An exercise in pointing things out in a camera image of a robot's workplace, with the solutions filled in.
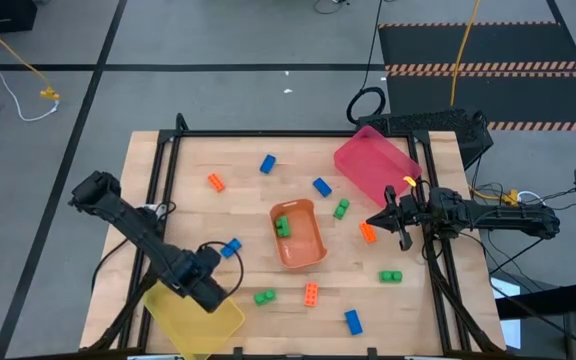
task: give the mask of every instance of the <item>orange plastic bowl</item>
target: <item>orange plastic bowl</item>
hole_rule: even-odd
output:
[[[314,209],[315,205],[308,199],[288,201],[270,209],[270,225],[275,234],[279,260],[287,268],[317,264],[328,253],[321,240]],[[289,237],[279,237],[275,227],[275,221],[284,215],[290,226]]]

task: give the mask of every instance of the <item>wooden table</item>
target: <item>wooden table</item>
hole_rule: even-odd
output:
[[[130,141],[121,185],[122,197],[135,206],[143,204],[146,196],[156,139],[156,132],[135,132]],[[189,249],[206,241],[227,242],[233,237],[243,244],[241,256],[246,273],[233,298],[245,313],[246,321],[222,353],[232,353],[234,346],[242,346],[245,354],[365,355],[367,347],[376,347],[380,355],[441,354],[430,279],[420,253],[421,230],[409,227],[413,247],[407,252],[399,249],[397,234],[381,229],[377,229],[376,243],[364,242],[359,223],[381,208],[335,169],[332,155],[346,140],[182,139],[172,192],[172,200],[178,207],[169,217],[165,241]],[[408,153],[404,139],[391,141]],[[431,142],[440,185],[467,197],[455,135],[431,133]],[[270,175],[259,172],[266,153],[277,157]],[[423,159],[421,146],[418,153]],[[168,154],[164,159],[162,169],[166,169]],[[224,192],[217,193],[209,185],[207,176],[212,172],[223,179]],[[325,199],[312,186],[312,181],[320,176],[333,189]],[[163,192],[164,179],[165,175],[160,176],[158,196]],[[340,221],[332,213],[342,197],[350,200],[350,207]],[[328,255],[319,265],[288,271],[279,263],[268,213],[274,204],[299,198],[314,201]],[[123,236],[111,227],[104,253],[121,240]],[[481,247],[466,237],[453,240],[453,244],[464,304],[482,329],[503,348]],[[124,304],[134,252],[134,246],[129,244],[102,267],[82,346],[95,341]],[[403,282],[380,284],[377,278],[380,270],[401,270]],[[222,261],[215,277],[229,288],[237,281],[238,271],[237,261]],[[303,305],[308,281],[320,286],[316,308]],[[277,289],[277,301],[257,307],[253,295],[270,287]],[[140,306],[133,318],[131,345],[136,344],[141,309]],[[350,309],[359,313],[364,329],[360,336],[350,336],[344,321],[344,312]],[[446,309],[452,347],[458,349],[454,313],[447,303]],[[152,325],[147,351],[176,352],[156,324]]]

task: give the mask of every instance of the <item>orange lego brick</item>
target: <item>orange lego brick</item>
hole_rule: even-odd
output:
[[[319,291],[319,285],[315,283],[306,284],[306,296],[304,299],[304,305],[306,306],[317,306],[317,292]]]
[[[363,222],[359,224],[359,229],[361,229],[361,233],[363,234],[364,240],[366,240],[367,243],[377,241],[377,236],[375,235],[375,230],[372,228],[372,226]]]
[[[210,184],[215,188],[215,190],[217,190],[217,192],[221,192],[223,189],[226,188],[224,186],[223,181],[221,181],[221,179],[219,178],[219,176],[217,176],[217,174],[208,175],[208,181],[210,181]]]

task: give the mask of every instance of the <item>floor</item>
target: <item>floor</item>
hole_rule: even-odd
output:
[[[24,123],[0,82],[0,329],[81,111],[93,66],[119,0],[52,0],[39,8],[35,29],[3,36],[29,62],[83,64],[80,71],[47,73],[61,93],[59,111]],[[576,42],[576,1],[557,1]],[[334,15],[318,15],[311,0],[128,0],[108,64],[286,64],[269,71],[222,66],[219,71],[106,71],[87,113],[45,248],[7,352],[8,357],[75,351],[89,301],[92,271],[106,226],[66,205],[70,190],[91,171],[120,174],[134,130],[170,128],[183,112],[193,129],[352,129],[347,102],[367,60],[376,1],[351,1]],[[473,0],[396,0],[381,22],[466,21]],[[552,20],[544,0],[483,0],[478,20]],[[374,63],[380,63],[376,46]],[[14,59],[0,51],[0,64]],[[303,64],[350,64],[345,71],[304,71]],[[7,71],[25,116],[47,111],[42,84],[29,72]],[[369,85],[383,86],[382,72]],[[362,101],[357,113],[374,107]],[[573,186],[576,133],[493,132],[478,183],[549,194]],[[552,201],[563,206],[574,196]],[[576,283],[576,211],[558,214],[562,232],[518,259],[525,274],[553,285]],[[514,254],[532,240],[495,232]],[[491,250],[496,259],[503,255]],[[560,264],[566,261],[569,267]],[[518,271],[508,266],[507,271]]]

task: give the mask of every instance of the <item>blue lego brick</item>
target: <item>blue lego brick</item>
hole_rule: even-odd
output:
[[[220,252],[221,255],[227,259],[231,257],[235,253],[235,251],[239,249],[241,249],[241,243],[239,242],[239,240],[237,240],[237,238],[234,238],[230,240],[228,246],[224,246],[223,248],[221,248]]]
[[[332,189],[322,178],[317,178],[317,180],[313,181],[312,183],[315,188],[321,193],[321,196],[326,197],[330,195]]]
[[[274,156],[266,155],[264,162],[261,163],[261,167],[259,168],[259,171],[261,171],[264,174],[270,173],[270,170],[272,170],[272,167],[275,166],[276,160],[277,159]]]
[[[364,332],[361,328],[361,322],[359,322],[357,310],[346,311],[344,315],[346,316],[346,322],[348,323],[348,329],[350,329],[351,335],[359,335]]]

